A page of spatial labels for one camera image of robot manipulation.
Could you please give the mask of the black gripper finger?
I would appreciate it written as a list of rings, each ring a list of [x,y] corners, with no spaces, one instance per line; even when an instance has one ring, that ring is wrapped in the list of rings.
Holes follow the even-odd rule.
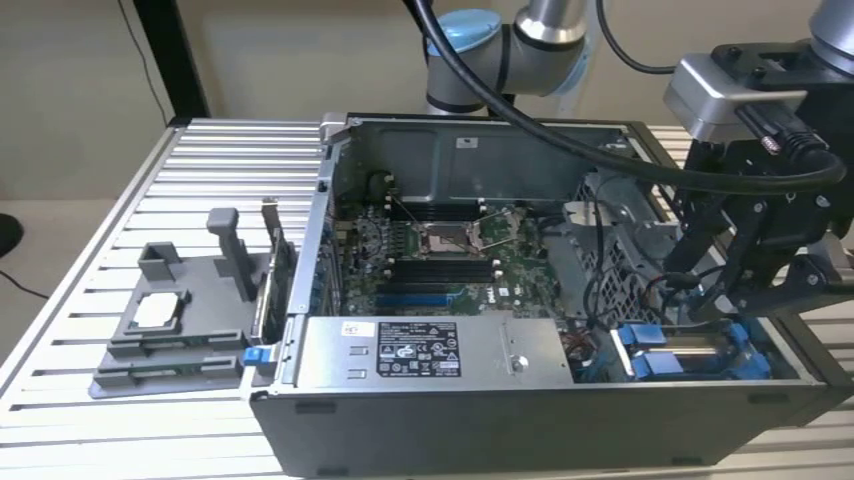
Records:
[[[824,238],[782,257],[749,254],[741,263],[727,263],[713,286],[690,303],[690,319],[798,314],[852,299],[853,253],[840,239]]]
[[[715,237],[729,228],[726,195],[690,196],[682,203],[682,236],[665,258],[667,272],[689,272],[706,255]]]

